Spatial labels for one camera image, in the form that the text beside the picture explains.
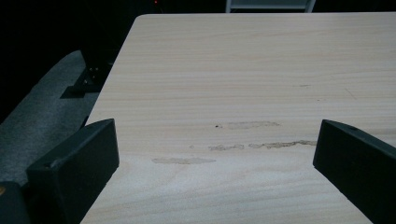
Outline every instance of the wood grain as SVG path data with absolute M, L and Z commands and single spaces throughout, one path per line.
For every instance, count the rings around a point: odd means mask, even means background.
M 89 119 L 115 119 L 120 168 L 83 223 L 369 223 L 312 160 L 322 119 L 396 146 L 395 20 L 138 18 Z

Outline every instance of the brass screw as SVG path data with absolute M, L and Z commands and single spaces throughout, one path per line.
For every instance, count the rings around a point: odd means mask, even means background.
M 6 188 L 3 187 L 3 186 L 0 186 L 0 196 L 1 196 L 2 194 L 4 194 L 5 192 L 6 192 Z

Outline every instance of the floor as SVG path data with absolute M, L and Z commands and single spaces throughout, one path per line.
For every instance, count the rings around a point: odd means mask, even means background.
M 75 133 L 99 93 L 60 99 L 85 68 L 80 51 L 55 64 L 0 125 L 0 181 L 27 182 L 26 168 Z

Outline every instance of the tabletop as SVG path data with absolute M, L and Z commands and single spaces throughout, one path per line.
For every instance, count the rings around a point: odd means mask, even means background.
M 83 223 L 370 223 L 312 161 L 323 119 L 396 146 L 395 21 L 137 18 L 89 118 L 120 168 Z

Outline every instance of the dark background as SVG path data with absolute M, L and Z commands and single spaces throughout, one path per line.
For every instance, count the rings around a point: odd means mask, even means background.
M 394 0 L 317 0 L 314 11 L 395 8 Z M 81 50 L 87 67 L 103 68 L 106 78 L 135 17 L 149 13 L 224 11 L 225 0 L 3 0 L 0 123 L 53 65 L 74 50 Z

